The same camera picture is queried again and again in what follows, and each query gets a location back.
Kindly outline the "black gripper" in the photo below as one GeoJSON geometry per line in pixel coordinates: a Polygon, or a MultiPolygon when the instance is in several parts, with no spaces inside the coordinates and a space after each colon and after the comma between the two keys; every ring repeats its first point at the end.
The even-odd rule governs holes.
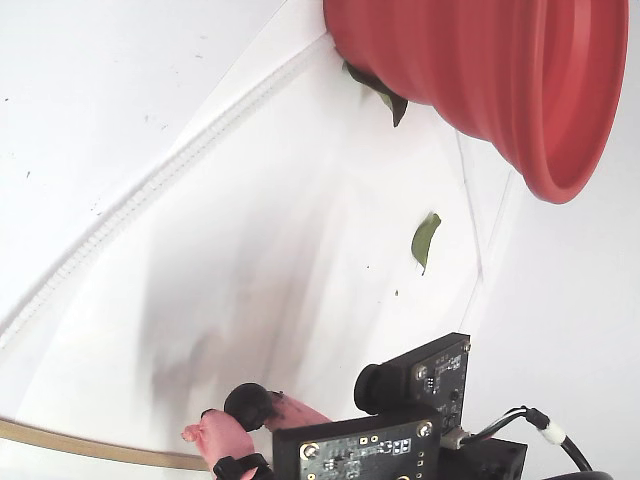
{"type": "Polygon", "coordinates": [[[459,450],[441,449],[439,478],[443,480],[519,480],[526,444],[488,439],[459,450]]]}

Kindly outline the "pink covered gripper finger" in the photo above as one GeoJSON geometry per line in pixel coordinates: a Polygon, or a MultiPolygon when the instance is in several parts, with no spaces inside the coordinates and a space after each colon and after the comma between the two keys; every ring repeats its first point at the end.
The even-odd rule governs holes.
{"type": "Polygon", "coordinates": [[[202,413],[181,437],[194,443],[213,479],[273,479],[274,473],[255,450],[252,437],[231,415],[217,409],[202,413]]]}
{"type": "Polygon", "coordinates": [[[331,423],[332,420],[303,402],[282,392],[269,391],[272,412],[264,426],[270,432],[331,423]]]}

